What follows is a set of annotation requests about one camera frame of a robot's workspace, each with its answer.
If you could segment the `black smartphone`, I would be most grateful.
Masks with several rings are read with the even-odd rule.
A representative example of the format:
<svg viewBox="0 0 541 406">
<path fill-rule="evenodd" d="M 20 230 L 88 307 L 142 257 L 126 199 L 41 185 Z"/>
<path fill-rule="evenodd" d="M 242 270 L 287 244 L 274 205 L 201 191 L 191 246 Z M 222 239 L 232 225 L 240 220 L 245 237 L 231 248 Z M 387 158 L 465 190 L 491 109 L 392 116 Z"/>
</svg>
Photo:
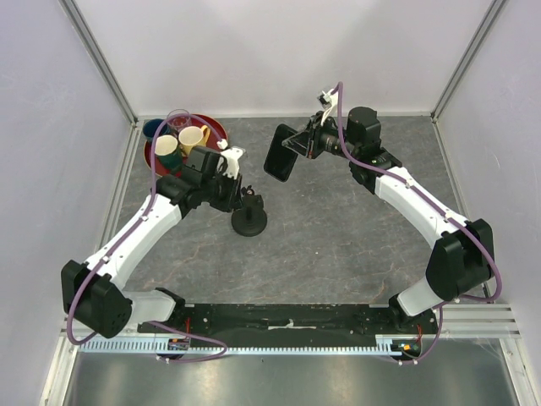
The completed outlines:
<svg viewBox="0 0 541 406">
<path fill-rule="evenodd" d="M 294 134 L 296 130 L 284 123 L 276 127 L 263 166 L 267 174 L 283 183 L 288 181 L 298 155 L 284 147 L 282 142 Z"/>
</svg>

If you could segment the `black phone stand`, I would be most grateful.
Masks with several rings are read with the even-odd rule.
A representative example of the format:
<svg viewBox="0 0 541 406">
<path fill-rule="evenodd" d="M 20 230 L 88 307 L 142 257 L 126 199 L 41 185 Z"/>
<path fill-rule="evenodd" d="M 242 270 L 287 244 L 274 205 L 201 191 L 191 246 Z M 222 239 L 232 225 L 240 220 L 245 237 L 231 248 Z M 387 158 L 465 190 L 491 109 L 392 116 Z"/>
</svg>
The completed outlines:
<svg viewBox="0 0 541 406">
<path fill-rule="evenodd" d="M 251 185 L 242 187 L 241 195 L 241 207 L 232 213 L 232 228 L 244 237 L 257 236 L 267 225 L 263 197 L 257 195 Z"/>
</svg>

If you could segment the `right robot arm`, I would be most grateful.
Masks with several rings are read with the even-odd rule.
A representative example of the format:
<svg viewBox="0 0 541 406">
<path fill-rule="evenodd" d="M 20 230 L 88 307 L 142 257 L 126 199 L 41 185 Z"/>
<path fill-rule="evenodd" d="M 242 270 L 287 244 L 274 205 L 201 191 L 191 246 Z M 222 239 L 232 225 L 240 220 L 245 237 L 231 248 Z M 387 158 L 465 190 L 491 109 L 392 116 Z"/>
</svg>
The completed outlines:
<svg viewBox="0 0 541 406">
<path fill-rule="evenodd" d="M 315 159 L 323 152 L 349 161 L 355 181 L 399 211 L 432 249 L 424 276 L 389 300 L 389 327 L 408 332 L 418 315 L 451 302 L 495 277 L 490 225 L 471 222 L 438 202 L 416 182 L 402 163 L 381 145 L 381 123 L 375 110 L 355 107 L 341 126 L 317 112 L 301 130 L 276 128 L 264 169 L 288 180 L 298 157 Z"/>
</svg>

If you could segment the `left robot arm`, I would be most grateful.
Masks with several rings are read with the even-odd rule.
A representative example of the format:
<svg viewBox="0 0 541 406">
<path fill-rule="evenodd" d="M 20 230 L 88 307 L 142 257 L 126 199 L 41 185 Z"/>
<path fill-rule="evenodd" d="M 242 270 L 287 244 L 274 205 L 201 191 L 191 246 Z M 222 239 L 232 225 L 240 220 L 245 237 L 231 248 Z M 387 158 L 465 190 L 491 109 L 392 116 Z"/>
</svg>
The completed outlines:
<svg viewBox="0 0 541 406">
<path fill-rule="evenodd" d="M 61 270 L 67 334 L 78 345 L 73 323 L 78 321 L 104 338 L 117 336 L 126 326 L 156 321 L 166 332 L 178 332 L 185 312 L 178 296 L 165 289 L 127 292 L 135 267 L 171 228 L 192 210 L 207 203 L 221 212 L 242 205 L 240 160 L 245 150 L 224 151 L 197 146 L 179 175 L 158 178 L 142 207 L 109 242 L 85 261 L 69 261 Z"/>
</svg>

